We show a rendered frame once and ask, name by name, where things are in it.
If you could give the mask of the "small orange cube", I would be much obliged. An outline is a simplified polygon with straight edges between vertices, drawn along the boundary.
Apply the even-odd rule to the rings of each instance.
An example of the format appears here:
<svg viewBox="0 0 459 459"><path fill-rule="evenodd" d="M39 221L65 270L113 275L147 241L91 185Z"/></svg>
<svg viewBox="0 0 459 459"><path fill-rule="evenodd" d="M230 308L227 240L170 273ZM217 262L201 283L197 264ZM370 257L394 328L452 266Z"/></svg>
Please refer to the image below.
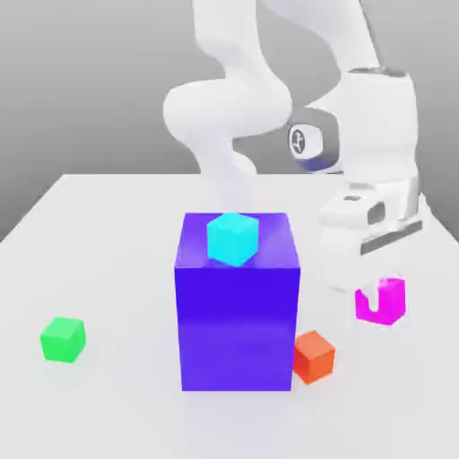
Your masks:
<svg viewBox="0 0 459 459"><path fill-rule="evenodd" d="M333 372L335 348L317 331L302 334L295 342L293 371L307 385Z"/></svg>

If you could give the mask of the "large blue box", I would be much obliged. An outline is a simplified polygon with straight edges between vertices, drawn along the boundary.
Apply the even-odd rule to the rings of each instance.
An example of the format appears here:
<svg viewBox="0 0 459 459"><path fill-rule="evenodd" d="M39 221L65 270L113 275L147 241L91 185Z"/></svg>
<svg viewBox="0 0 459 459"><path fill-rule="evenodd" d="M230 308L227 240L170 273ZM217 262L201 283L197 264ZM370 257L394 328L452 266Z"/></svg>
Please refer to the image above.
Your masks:
<svg viewBox="0 0 459 459"><path fill-rule="evenodd" d="M300 264L284 213L258 213L259 246L240 267L207 255L214 213L186 213L174 266L185 391L291 388Z"/></svg>

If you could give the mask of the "small cyan cube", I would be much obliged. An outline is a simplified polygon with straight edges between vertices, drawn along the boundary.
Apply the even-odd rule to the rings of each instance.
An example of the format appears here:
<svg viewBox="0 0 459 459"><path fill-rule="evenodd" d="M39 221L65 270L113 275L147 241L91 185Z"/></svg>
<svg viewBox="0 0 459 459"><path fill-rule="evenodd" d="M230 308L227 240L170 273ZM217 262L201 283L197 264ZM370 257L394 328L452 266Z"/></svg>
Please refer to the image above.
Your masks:
<svg viewBox="0 0 459 459"><path fill-rule="evenodd" d="M258 250L259 220L226 212L207 224L206 235L210 259L239 267Z"/></svg>

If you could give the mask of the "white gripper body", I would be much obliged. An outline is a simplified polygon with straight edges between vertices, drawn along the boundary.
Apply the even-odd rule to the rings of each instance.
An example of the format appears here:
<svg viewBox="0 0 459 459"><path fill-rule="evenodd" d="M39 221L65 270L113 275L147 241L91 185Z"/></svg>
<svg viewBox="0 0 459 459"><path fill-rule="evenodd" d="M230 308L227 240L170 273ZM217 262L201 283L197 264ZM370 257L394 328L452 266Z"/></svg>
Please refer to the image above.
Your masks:
<svg viewBox="0 0 459 459"><path fill-rule="evenodd" d="M317 248L317 269L334 290L354 290L402 269L403 251L423 229L419 217L365 229L324 225Z"/></svg>

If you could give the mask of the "small magenta cube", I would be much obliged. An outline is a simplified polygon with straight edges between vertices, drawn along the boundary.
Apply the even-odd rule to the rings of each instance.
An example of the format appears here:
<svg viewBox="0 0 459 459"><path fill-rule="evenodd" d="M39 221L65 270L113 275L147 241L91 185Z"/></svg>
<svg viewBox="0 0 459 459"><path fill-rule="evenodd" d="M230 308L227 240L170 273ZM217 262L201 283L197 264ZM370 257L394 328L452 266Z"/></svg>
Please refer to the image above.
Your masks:
<svg viewBox="0 0 459 459"><path fill-rule="evenodd" d="M355 291L356 318L379 325L393 325L406 312L405 280L382 278L377 293L378 308L372 310L362 290Z"/></svg>

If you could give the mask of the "small green cube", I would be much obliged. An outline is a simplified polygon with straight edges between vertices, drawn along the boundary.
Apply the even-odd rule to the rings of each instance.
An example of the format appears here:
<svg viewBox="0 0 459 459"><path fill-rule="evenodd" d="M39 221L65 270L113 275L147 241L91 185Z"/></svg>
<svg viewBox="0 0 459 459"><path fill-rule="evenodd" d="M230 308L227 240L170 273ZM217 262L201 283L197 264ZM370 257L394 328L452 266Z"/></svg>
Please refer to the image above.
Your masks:
<svg viewBox="0 0 459 459"><path fill-rule="evenodd" d="M86 344L84 322L81 319L56 316L39 336L44 358L73 363Z"/></svg>

